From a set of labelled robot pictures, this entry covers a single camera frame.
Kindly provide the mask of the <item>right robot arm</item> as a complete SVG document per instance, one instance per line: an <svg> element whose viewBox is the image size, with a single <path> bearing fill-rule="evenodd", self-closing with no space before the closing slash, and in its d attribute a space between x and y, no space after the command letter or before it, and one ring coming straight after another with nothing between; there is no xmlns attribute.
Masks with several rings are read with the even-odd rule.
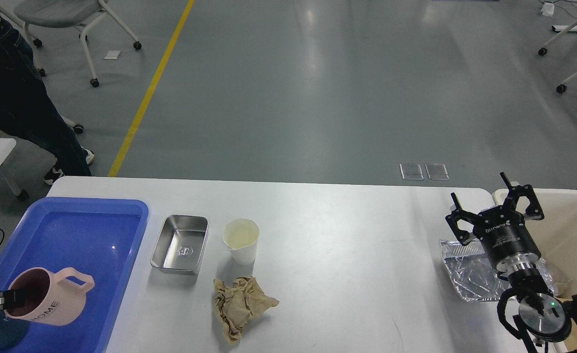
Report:
<svg viewBox="0 0 577 353"><path fill-rule="evenodd" d="M497 315L501 325L521 340L528 353L537 347L567 340L577 326L577 294L560 301L538 268L542 257L527 221L541 221L544 211L530 184L514 185L500 173L507 194L501 204L478 214L464 210L456 194L445 217L463 246L479 243L497 277L508 282L500 295Z"/></svg>

